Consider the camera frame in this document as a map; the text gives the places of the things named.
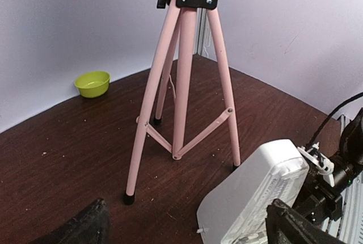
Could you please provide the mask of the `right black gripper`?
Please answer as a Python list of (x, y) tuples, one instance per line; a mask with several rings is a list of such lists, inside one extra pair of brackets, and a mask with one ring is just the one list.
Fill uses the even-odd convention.
[(362, 172), (362, 110), (345, 127), (340, 137), (339, 150), (330, 157), (334, 163), (334, 186), (331, 187), (314, 168), (293, 204), (293, 209), (312, 224), (320, 225), (325, 219), (342, 217), (341, 193)]

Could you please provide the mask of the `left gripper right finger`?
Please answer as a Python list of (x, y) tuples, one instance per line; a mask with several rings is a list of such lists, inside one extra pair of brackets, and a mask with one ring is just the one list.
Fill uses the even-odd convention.
[(267, 206), (268, 243), (335, 244), (342, 241), (323, 232), (280, 199)]

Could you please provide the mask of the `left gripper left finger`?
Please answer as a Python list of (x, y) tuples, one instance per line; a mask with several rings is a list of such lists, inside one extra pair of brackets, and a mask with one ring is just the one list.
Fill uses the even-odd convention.
[(31, 243), (109, 243), (110, 228), (107, 204), (97, 198), (63, 225)]

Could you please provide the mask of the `white metronome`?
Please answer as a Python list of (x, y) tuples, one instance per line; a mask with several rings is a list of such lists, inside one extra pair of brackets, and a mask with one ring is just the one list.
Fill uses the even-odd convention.
[(267, 243), (267, 206), (292, 206), (309, 166), (288, 139), (260, 145), (197, 209), (203, 243)]

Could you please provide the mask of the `pink music stand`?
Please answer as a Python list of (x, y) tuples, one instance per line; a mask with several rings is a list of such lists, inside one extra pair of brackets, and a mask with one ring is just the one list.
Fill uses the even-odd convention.
[[(189, 152), (226, 121), (228, 122), (230, 132), (233, 168), (236, 169), (241, 164), (233, 88), (217, 4), (218, 0), (157, 1), (157, 8), (167, 9), (167, 14), (155, 50), (140, 115), (137, 118), (137, 129), (129, 166), (128, 180), (123, 196), (123, 202), (126, 205), (134, 203), (138, 171), (147, 136), (151, 136), (171, 153), (174, 160), (180, 160), (185, 153)], [(189, 143), (185, 144), (185, 125), (198, 9), (204, 9), (207, 14), (226, 108), (215, 121), (208, 125)], [(162, 111), (167, 87), (172, 84), (170, 73), (173, 57), (176, 52), (179, 55), (176, 87), (174, 88), (173, 94), (175, 103), (174, 128), (173, 140), (172, 143), (169, 143), (153, 126), (160, 124), (162, 121)]]

